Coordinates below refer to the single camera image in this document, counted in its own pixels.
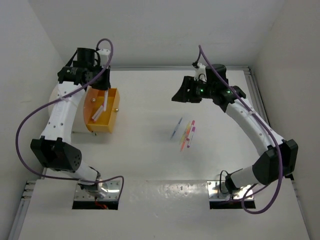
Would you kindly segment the cylindrical beige drawer container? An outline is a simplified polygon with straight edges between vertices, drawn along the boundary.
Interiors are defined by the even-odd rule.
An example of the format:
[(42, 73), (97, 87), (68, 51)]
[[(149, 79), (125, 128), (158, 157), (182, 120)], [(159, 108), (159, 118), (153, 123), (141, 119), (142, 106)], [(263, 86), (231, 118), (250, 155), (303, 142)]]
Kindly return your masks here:
[(76, 133), (112, 133), (119, 110), (120, 93), (117, 88), (108, 90), (107, 108), (94, 122), (92, 116), (103, 105), (105, 91), (89, 88), (78, 105), (72, 131)]

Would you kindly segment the pink cap white pen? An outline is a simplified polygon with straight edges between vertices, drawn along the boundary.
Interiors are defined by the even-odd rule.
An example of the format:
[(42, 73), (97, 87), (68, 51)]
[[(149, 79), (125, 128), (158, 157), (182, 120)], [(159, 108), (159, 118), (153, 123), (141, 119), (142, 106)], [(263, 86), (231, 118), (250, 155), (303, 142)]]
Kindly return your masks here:
[(192, 128), (193, 128), (194, 125), (195, 125), (195, 120), (192, 120), (190, 126), (189, 126), (188, 129), (187, 129), (186, 137), (189, 136), (189, 133), (191, 132), (191, 130), (192, 130)]

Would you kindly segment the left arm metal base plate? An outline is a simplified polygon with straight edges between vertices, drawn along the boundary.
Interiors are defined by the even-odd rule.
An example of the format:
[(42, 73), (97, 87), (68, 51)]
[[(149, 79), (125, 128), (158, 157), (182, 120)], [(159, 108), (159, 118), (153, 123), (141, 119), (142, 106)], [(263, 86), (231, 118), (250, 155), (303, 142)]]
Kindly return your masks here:
[(121, 184), (119, 180), (112, 180), (93, 185), (78, 184), (75, 188), (75, 201), (112, 201), (118, 200)]

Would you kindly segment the mauve cap white pen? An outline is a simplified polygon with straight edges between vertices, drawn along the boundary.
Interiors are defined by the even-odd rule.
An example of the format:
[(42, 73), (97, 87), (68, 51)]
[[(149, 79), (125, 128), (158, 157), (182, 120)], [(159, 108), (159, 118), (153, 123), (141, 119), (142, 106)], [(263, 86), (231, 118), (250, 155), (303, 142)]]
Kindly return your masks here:
[(96, 112), (100, 112), (100, 116), (101, 116), (101, 114), (102, 114), (102, 112), (103, 112), (103, 104), (98, 108), (98, 110), (97, 110)]

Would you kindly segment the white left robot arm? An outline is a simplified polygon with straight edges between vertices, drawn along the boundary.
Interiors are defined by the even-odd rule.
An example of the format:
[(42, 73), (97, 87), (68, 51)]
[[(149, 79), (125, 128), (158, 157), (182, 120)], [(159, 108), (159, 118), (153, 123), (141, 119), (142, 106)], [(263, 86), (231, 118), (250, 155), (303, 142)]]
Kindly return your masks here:
[(110, 58), (108, 49), (78, 48), (57, 74), (57, 103), (39, 139), (30, 148), (41, 165), (79, 180), (81, 189), (90, 194), (101, 193), (100, 173), (82, 160), (82, 153), (71, 145), (71, 136), (78, 106), (86, 93), (82, 88), (104, 67)]

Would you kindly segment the peach cap white pen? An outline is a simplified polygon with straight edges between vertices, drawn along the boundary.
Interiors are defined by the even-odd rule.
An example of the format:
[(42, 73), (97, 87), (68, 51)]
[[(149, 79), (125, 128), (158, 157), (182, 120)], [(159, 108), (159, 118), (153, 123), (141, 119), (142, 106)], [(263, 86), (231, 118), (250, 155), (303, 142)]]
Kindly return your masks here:
[(108, 91), (106, 90), (104, 93), (104, 101), (103, 101), (103, 111), (105, 112), (107, 110), (108, 105)]

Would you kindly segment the orange clear pen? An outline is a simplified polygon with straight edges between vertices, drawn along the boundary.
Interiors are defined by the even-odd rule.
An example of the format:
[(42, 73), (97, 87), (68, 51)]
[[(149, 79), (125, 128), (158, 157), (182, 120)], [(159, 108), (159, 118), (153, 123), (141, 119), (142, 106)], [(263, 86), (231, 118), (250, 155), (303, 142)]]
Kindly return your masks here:
[(182, 139), (182, 142), (181, 142), (181, 146), (180, 146), (180, 152), (183, 151), (184, 147), (185, 147), (185, 144), (186, 144), (186, 141), (187, 141), (187, 138), (188, 138), (188, 135), (185, 134), (183, 139)]

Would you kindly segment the yellow clear pen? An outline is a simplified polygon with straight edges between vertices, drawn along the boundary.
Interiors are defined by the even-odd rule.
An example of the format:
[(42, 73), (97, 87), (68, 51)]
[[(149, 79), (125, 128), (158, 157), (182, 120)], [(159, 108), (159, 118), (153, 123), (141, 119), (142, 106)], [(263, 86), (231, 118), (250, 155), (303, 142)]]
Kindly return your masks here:
[(182, 136), (181, 136), (181, 138), (180, 138), (180, 141), (179, 141), (180, 144), (183, 143), (183, 141), (184, 141), (184, 139), (185, 139), (185, 137), (186, 137), (187, 131), (188, 131), (188, 129), (190, 128), (190, 126), (191, 126), (191, 121), (188, 122), (188, 124), (186, 125), (186, 127), (185, 127), (185, 129), (184, 129), (184, 131), (183, 131), (183, 134), (182, 134)]

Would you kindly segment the light pink cap pen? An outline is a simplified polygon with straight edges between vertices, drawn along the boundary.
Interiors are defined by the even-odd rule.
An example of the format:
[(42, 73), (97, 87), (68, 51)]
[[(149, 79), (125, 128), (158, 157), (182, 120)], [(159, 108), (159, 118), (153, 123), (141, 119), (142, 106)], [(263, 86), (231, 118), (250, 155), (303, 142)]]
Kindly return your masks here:
[(94, 122), (96, 122), (97, 119), (99, 118), (100, 114), (101, 114), (101, 112), (100, 112), (100, 111), (97, 111), (97, 112), (92, 116), (91, 119), (92, 119)]

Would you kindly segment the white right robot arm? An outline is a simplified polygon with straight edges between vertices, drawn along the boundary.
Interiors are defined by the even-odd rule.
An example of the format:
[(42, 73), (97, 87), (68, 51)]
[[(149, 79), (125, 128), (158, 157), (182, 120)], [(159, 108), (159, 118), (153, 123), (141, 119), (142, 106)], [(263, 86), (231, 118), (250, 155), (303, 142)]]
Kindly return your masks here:
[(229, 81), (223, 64), (214, 64), (212, 68), (199, 62), (192, 65), (195, 75), (183, 78), (172, 101), (200, 103), (202, 99), (211, 99), (242, 128), (259, 155), (252, 166), (227, 174), (222, 192), (233, 194), (254, 184), (267, 186), (279, 178), (279, 168), (282, 168), (283, 176), (290, 175), (295, 169), (298, 144), (272, 130), (255, 112), (241, 88), (226, 86)]

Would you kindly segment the purple cap white pen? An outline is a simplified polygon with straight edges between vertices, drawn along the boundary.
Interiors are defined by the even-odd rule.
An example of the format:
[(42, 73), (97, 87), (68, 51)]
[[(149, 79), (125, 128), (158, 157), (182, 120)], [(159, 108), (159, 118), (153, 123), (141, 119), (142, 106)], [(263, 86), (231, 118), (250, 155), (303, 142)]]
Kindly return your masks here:
[(196, 127), (193, 126), (192, 127), (192, 130), (190, 131), (189, 135), (188, 135), (188, 138), (187, 138), (187, 148), (190, 148), (191, 146), (191, 142), (192, 142), (192, 139), (193, 139), (193, 136), (194, 136), (194, 133), (195, 133), (195, 129)]

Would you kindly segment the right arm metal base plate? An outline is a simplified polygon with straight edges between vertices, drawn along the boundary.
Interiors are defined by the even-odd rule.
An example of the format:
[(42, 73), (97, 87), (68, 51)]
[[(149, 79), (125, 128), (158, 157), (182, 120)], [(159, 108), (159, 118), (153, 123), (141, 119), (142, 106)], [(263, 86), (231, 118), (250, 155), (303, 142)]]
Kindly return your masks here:
[(207, 181), (208, 198), (210, 202), (224, 202), (224, 201), (239, 201), (251, 185), (243, 186), (239, 190), (230, 194), (227, 191), (224, 180), (209, 180)]

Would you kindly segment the blue clear pen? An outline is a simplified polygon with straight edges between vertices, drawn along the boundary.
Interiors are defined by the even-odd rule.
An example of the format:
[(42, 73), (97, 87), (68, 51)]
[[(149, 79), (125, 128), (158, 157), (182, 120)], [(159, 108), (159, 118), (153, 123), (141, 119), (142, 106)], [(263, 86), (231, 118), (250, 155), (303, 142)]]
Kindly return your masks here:
[(177, 132), (177, 130), (178, 130), (178, 128), (179, 128), (182, 120), (183, 120), (183, 117), (181, 117), (181, 118), (179, 119), (178, 123), (176, 124), (176, 126), (175, 126), (175, 128), (174, 128), (174, 130), (173, 130), (173, 132), (172, 132), (172, 134), (171, 134), (171, 136), (170, 136), (170, 139), (172, 139), (172, 138), (175, 136), (175, 134), (176, 134), (176, 132)]

